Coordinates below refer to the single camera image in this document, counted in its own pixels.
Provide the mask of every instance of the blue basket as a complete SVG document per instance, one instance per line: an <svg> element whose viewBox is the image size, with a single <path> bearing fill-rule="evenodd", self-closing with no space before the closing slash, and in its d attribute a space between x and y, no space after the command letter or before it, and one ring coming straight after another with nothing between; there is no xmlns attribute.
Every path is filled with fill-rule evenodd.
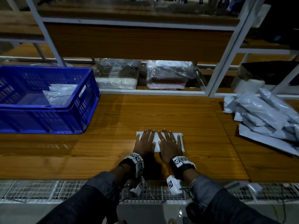
<svg viewBox="0 0 299 224"><path fill-rule="evenodd" d="M78 86L64 105L50 105L43 93L50 84ZM99 97L91 68L4 65L0 67L0 133L82 133Z"/></svg>

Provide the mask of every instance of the sleeve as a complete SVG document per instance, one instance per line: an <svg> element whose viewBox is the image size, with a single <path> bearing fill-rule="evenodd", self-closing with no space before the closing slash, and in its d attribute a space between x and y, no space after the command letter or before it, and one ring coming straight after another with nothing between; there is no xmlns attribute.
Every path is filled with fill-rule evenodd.
<svg viewBox="0 0 299 224"><path fill-rule="evenodd" d="M38 224L102 223L105 217L108 223L115 223L118 221L116 206L120 191L115 176L110 172L101 172L57 205Z"/></svg>
<svg viewBox="0 0 299 224"><path fill-rule="evenodd" d="M223 186L205 175L201 175L195 180L193 195L195 203L190 203L186 208L192 222L279 224L242 203L227 192Z"/></svg>

